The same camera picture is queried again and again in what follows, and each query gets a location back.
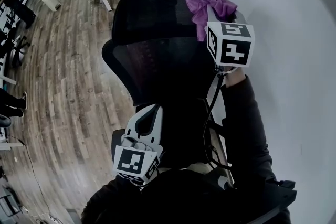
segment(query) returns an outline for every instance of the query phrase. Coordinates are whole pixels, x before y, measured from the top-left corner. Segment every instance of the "person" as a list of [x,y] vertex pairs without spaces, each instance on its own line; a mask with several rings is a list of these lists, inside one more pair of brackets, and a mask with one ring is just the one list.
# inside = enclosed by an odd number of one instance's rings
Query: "person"
[[[250,79],[241,68],[226,76],[222,93],[235,188],[254,188],[252,178],[275,180],[258,104]],[[237,216],[230,215],[233,211],[229,209],[230,192],[211,189],[202,176],[195,170],[166,169],[140,190],[118,175],[87,202],[82,224],[157,221],[157,218],[238,223]],[[267,223],[290,223],[289,210],[281,211]]]
[[26,23],[26,29],[33,24],[36,15],[31,9],[23,5],[20,0],[0,0],[0,6],[3,3]]
[[23,110],[27,109],[27,92],[23,93],[22,98],[16,98],[0,88],[0,114],[6,117],[23,117]]

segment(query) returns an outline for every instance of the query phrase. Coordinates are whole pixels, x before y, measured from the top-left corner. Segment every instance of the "purple towel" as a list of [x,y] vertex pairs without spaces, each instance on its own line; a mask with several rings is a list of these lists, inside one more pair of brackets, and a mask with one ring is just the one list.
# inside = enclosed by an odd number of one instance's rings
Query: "purple towel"
[[237,5],[229,0],[185,0],[189,10],[195,14],[192,21],[197,25],[197,40],[204,41],[206,32],[204,27],[208,21],[207,6],[215,9],[219,18],[226,22],[227,18],[237,9]]

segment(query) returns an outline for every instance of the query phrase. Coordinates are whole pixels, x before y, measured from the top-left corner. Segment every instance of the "black office chair wheel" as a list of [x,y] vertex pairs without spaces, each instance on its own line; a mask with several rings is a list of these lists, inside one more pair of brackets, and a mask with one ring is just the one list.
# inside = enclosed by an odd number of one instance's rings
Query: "black office chair wheel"
[[3,116],[0,114],[0,127],[1,128],[8,128],[12,124],[12,121],[9,117]]

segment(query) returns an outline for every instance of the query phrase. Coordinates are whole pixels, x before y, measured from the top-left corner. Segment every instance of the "person's hand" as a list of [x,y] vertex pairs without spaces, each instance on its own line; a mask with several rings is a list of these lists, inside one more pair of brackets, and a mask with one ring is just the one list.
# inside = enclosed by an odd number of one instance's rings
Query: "person's hand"
[[[230,70],[232,67],[225,67],[225,71]],[[246,76],[241,67],[239,67],[233,73],[227,74],[225,77],[225,87],[229,88],[233,85],[236,85],[246,79]]]

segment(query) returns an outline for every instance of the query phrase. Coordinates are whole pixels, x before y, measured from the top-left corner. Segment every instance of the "black mesh chair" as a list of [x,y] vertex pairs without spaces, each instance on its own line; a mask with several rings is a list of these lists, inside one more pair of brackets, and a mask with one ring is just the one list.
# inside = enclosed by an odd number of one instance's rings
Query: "black mesh chair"
[[[197,41],[185,0],[120,0],[115,11],[112,39],[102,56],[130,92],[137,111],[152,103],[162,105],[161,145],[166,153],[161,166],[207,163],[202,127],[214,61],[206,42]],[[117,133],[112,143],[122,135]]]

